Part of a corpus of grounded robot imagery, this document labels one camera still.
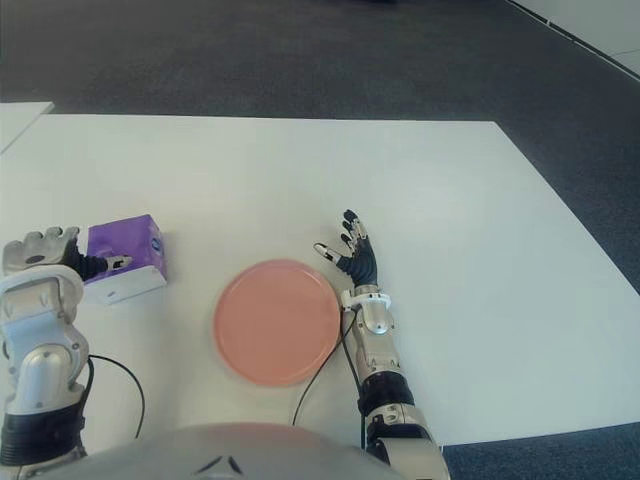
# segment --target white wall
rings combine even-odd
[[[516,0],[640,73],[640,0]]]

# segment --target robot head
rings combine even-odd
[[[270,424],[189,427],[85,457],[47,480],[400,480],[355,447]]]

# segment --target gray carpet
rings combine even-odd
[[[63,113],[495,120],[640,291],[640,83],[501,0],[0,5],[3,101],[53,100]],[[454,480],[638,479],[640,427],[446,455]]]

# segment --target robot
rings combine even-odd
[[[76,307],[83,280],[123,268],[131,258],[84,256],[77,228],[54,227],[4,249],[0,332],[15,393],[6,402],[0,479],[449,479],[403,375],[391,301],[378,287],[367,231],[350,210],[343,226],[351,256],[321,243],[314,247],[353,280],[341,296],[340,343],[351,333],[357,345],[365,449],[299,427],[233,423],[184,428],[88,456],[81,431],[89,386],[76,380],[89,345],[73,325]]]

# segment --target black glove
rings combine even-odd
[[[316,243],[314,248],[320,255],[327,260],[331,260],[340,270],[349,275],[356,287],[377,285],[378,268],[376,266],[376,256],[373,253],[367,231],[358,216],[351,210],[344,212],[344,218],[345,221],[342,222],[342,226],[349,235],[343,233],[340,238],[351,250],[351,257],[342,256],[322,243]]]

